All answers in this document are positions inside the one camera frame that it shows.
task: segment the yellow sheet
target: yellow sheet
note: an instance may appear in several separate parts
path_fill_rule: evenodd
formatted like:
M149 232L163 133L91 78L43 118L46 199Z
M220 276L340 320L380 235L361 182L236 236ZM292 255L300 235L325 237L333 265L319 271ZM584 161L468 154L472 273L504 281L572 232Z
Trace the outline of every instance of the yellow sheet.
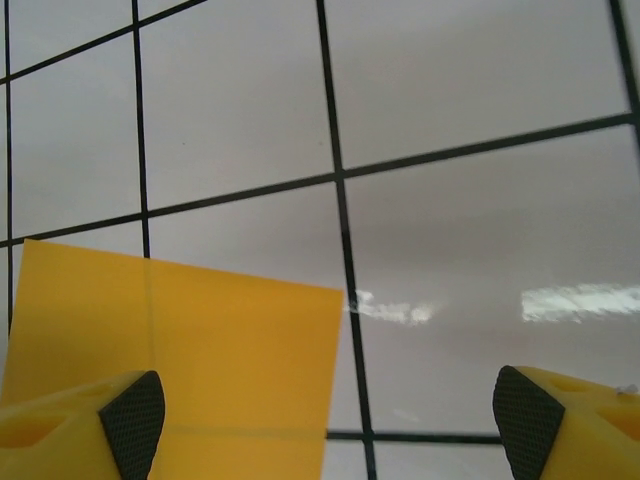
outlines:
M157 480L321 475L342 294L25 242L0 405L155 369Z

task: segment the black rubber pad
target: black rubber pad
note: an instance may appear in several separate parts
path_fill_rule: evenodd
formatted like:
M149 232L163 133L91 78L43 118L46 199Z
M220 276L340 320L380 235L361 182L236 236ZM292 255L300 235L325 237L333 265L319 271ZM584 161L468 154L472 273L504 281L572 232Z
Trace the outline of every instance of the black rubber pad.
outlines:
M565 408L513 367L502 367L493 414L515 480L539 480Z
M123 480L145 480L164 423L164 393L157 372L144 373L98 412Z

